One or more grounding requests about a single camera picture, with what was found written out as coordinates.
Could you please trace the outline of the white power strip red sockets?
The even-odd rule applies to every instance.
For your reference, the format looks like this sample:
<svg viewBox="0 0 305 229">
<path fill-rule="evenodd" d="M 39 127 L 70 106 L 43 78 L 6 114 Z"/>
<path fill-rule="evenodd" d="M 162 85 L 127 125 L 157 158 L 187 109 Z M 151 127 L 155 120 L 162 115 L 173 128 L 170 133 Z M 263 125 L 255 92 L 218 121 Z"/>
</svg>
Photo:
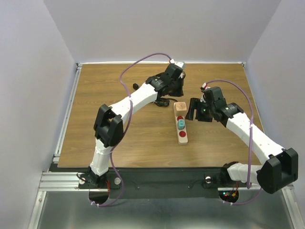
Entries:
<svg viewBox="0 0 305 229">
<path fill-rule="evenodd" d="M 183 119 L 185 121 L 186 114 L 187 114 L 187 111 L 184 113 L 178 113 L 178 112 L 174 111 L 175 127 L 176 127 L 176 132 L 177 132 L 178 144 L 180 144 L 180 145 L 186 145 L 188 143 L 188 136 L 187 136 L 187 131 L 186 131 L 186 123 L 185 123 L 185 128 L 182 130 L 179 130 L 177 128 L 177 121 L 179 119 Z"/>
</svg>

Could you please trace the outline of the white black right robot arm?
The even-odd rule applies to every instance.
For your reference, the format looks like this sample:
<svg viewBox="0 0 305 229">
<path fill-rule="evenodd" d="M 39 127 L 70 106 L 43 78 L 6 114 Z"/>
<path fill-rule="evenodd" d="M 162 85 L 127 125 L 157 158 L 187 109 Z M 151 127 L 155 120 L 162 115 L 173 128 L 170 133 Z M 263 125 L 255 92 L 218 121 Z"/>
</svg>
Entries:
<svg viewBox="0 0 305 229">
<path fill-rule="evenodd" d="M 255 154 L 261 163 L 227 163 L 222 167 L 219 180 L 230 186 L 235 181 L 258 184 L 267 193 L 273 194 L 298 179 L 298 153 L 285 149 L 262 132 L 236 103 L 228 104 L 220 87 L 203 84 L 201 98 L 191 98 L 187 120 L 220 122 L 236 134 Z"/>
</svg>

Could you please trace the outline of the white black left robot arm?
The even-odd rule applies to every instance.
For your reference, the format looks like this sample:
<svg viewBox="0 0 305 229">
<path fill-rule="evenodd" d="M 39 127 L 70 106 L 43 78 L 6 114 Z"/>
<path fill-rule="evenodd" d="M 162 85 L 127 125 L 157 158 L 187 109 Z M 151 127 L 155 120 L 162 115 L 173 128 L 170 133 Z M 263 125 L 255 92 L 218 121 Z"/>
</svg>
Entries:
<svg viewBox="0 0 305 229">
<path fill-rule="evenodd" d="M 135 92 L 107 106 L 103 104 L 93 126 L 95 151 L 88 167 L 89 182 L 96 188 L 106 183 L 110 153 L 124 137 L 124 123 L 131 115 L 162 96 L 183 96 L 184 62 L 170 63 L 164 72 L 149 77 Z"/>
</svg>

